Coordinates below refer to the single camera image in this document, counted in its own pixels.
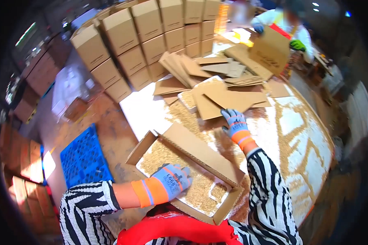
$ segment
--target stack of boxes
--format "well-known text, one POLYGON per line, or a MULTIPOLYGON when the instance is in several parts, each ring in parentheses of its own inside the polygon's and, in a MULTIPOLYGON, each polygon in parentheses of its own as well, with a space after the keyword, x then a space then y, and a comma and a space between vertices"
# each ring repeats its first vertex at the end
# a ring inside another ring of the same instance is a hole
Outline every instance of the stack of boxes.
POLYGON ((131 91, 115 62, 139 91, 168 74, 158 62, 164 52, 187 54, 191 58, 211 54, 219 3, 219 0, 121 3, 86 22, 74 33, 71 42, 96 81, 120 102, 131 91))

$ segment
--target glove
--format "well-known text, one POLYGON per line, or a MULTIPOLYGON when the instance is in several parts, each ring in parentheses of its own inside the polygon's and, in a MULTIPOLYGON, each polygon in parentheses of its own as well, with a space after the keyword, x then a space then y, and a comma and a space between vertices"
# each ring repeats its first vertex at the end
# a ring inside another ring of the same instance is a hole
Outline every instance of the glove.
POLYGON ((230 138, 239 145, 240 149, 243 150, 244 147, 254 141, 251 137, 250 131, 248 130, 247 122, 242 113, 237 110, 232 109, 222 109, 221 114, 224 116, 228 122, 229 129, 222 126, 222 130, 230 136, 230 138))
POLYGON ((190 168, 179 164, 163 164, 148 179, 132 181, 131 185, 140 201, 140 207, 169 202, 192 184, 190 168))
POLYGON ((261 23, 255 23, 252 25, 252 27, 255 29, 255 31, 259 34, 262 34, 263 31, 265 30, 263 25, 261 23))
POLYGON ((305 46, 300 40, 295 39, 290 41, 290 47, 294 50, 305 52, 305 46))

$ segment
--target cardboard tray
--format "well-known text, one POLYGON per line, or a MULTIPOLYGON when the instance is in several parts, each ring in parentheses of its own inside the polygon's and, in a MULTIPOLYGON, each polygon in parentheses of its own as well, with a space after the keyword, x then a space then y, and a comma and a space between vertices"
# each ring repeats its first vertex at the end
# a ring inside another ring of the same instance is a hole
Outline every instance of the cardboard tray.
MULTIPOLYGON (((170 202, 176 208, 198 220, 212 225, 221 224, 226 215, 235 206, 236 202, 244 191, 244 188, 240 186, 240 183, 245 175, 244 172, 234 166, 218 152, 211 149, 206 142, 197 138, 188 129, 178 123, 173 123, 164 133, 155 132, 155 134, 156 135, 149 131, 144 136, 144 138, 129 155, 126 164, 135 166, 150 148, 150 146, 154 143, 154 141, 156 141, 158 137, 161 137, 166 142, 171 144, 175 149, 188 156, 196 164, 200 165, 211 174, 214 174, 216 177, 232 187, 225 201, 221 204, 212 217, 197 211, 178 199, 174 199, 170 202)), ((138 169, 135 169, 135 171, 139 176, 144 178, 144 174, 138 169)))

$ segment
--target black and white striped shirt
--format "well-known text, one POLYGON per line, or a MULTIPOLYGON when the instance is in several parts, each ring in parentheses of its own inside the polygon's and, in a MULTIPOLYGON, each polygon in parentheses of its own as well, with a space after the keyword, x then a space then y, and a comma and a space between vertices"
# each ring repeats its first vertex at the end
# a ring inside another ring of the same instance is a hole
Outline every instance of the black and white striped shirt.
MULTIPOLYGON (((257 148, 247 154, 251 178, 248 225, 229 220, 244 245, 302 244, 292 215, 292 200, 277 167, 257 148)), ((67 190, 60 205, 60 228, 65 244, 116 244, 101 216, 117 212, 120 206, 112 182, 77 185, 67 190)), ((178 238, 158 238, 147 244, 186 244, 178 238)))

